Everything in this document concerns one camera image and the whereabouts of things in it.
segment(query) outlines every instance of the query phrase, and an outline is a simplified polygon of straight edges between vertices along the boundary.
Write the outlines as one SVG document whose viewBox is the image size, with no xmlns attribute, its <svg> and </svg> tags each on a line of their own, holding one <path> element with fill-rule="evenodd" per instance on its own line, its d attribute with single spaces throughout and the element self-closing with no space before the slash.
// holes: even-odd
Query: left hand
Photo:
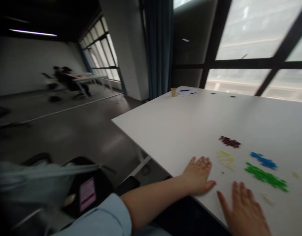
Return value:
<svg viewBox="0 0 302 236">
<path fill-rule="evenodd" d="M 214 180 L 207 181 L 212 167 L 209 158 L 202 156 L 195 162 L 193 157 L 186 167 L 182 177 L 189 187 L 191 195 L 202 195 L 213 188 L 217 183 Z"/>
</svg>

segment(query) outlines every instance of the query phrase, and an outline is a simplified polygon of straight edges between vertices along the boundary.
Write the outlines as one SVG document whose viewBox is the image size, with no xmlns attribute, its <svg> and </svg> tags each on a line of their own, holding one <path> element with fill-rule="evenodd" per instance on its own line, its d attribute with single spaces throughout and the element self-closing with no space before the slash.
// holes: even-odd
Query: hand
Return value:
<svg viewBox="0 0 302 236">
<path fill-rule="evenodd" d="M 214 180 L 207 181 L 212 163 L 209 158 L 201 157 L 195 162 L 193 157 L 186 167 L 182 177 L 186 180 L 190 195 L 201 195 L 216 185 Z"/>
<path fill-rule="evenodd" d="M 270 230 L 263 210 L 255 201 L 250 189 L 246 189 L 244 183 L 237 182 L 232 186 L 233 210 L 220 191 L 217 191 L 222 211 L 227 225 L 233 236 L 270 236 Z"/>
</svg>

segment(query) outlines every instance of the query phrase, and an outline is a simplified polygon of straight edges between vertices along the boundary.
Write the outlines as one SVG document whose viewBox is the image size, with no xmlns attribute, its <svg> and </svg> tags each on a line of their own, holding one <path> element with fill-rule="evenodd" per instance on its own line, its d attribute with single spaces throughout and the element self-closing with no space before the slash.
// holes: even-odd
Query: ceiling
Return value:
<svg viewBox="0 0 302 236">
<path fill-rule="evenodd" d="M 100 13 L 98 0 L 2 0 L 0 35 L 76 42 Z M 56 34 L 32 35 L 9 29 Z"/>
</svg>

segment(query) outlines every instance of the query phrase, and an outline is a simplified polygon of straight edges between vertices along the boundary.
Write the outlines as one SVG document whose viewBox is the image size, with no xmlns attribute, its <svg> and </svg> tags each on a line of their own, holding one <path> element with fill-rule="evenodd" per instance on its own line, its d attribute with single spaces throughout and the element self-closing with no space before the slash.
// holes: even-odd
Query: small paper cup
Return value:
<svg viewBox="0 0 302 236">
<path fill-rule="evenodd" d="M 171 88 L 172 97 L 176 97 L 177 88 Z"/>
</svg>

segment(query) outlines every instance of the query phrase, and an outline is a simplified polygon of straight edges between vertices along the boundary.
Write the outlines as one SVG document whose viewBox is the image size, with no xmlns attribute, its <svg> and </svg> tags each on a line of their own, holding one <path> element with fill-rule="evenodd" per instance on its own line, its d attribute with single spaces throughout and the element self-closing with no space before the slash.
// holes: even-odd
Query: finger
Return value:
<svg viewBox="0 0 302 236">
<path fill-rule="evenodd" d="M 196 157 L 192 157 L 190 162 L 188 163 L 188 166 L 191 166 L 195 163 Z"/>
<path fill-rule="evenodd" d="M 204 161 L 203 161 L 203 167 L 205 167 L 210 161 L 210 158 L 205 158 Z"/>
<path fill-rule="evenodd" d="M 255 214 L 257 214 L 259 210 L 257 208 L 257 202 L 255 201 L 254 194 L 253 194 L 252 190 L 250 190 L 250 189 L 247 190 L 247 196 L 248 196 L 248 198 L 251 202 L 253 212 Z"/>
<path fill-rule="evenodd" d="M 195 165 L 197 165 L 197 166 L 201 165 L 201 163 L 204 161 L 204 159 L 205 159 L 205 157 L 202 156 L 201 158 L 198 159 L 198 161 L 196 161 Z"/>
<path fill-rule="evenodd" d="M 215 182 L 214 180 L 209 180 L 208 182 L 206 182 L 205 185 L 205 192 L 208 192 L 210 189 L 213 188 L 213 186 L 215 186 L 217 184 L 217 182 Z"/>
<path fill-rule="evenodd" d="M 206 165 L 206 169 L 210 171 L 211 167 L 212 167 L 212 163 L 209 162 L 209 163 Z"/>
<path fill-rule="evenodd" d="M 242 205 L 239 188 L 236 181 L 234 181 L 232 184 L 232 201 L 234 209 L 237 209 Z"/>
<path fill-rule="evenodd" d="M 211 171 L 211 167 L 212 167 L 212 163 L 209 162 L 206 167 L 203 169 L 203 173 L 206 177 L 208 177 L 208 175 L 210 174 Z"/>
<path fill-rule="evenodd" d="M 268 223 L 267 223 L 267 220 L 265 218 L 265 215 L 264 215 L 264 212 L 263 212 L 263 209 L 262 209 L 261 205 L 259 203 L 257 203 L 256 205 L 257 205 L 259 215 L 262 218 L 264 225 L 266 226 L 267 229 L 269 229 L 269 226 L 268 226 Z"/>
<path fill-rule="evenodd" d="M 245 184 L 243 182 L 240 182 L 240 196 L 241 196 L 241 201 L 242 201 L 243 205 L 248 207 L 249 206 L 248 204 L 250 203 L 250 201 L 248 200 L 247 189 L 245 188 Z"/>
<path fill-rule="evenodd" d="M 229 204 L 227 203 L 226 198 L 223 196 L 223 194 L 220 191 L 217 191 L 217 195 L 221 204 L 221 208 L 223 211 L 223 214 L 226 218 L 226 221 L 229 225 L 229 219 L 230 219 L 230 213 L 231 213 L 231 209 L 229 207 Z"/>
</svg>

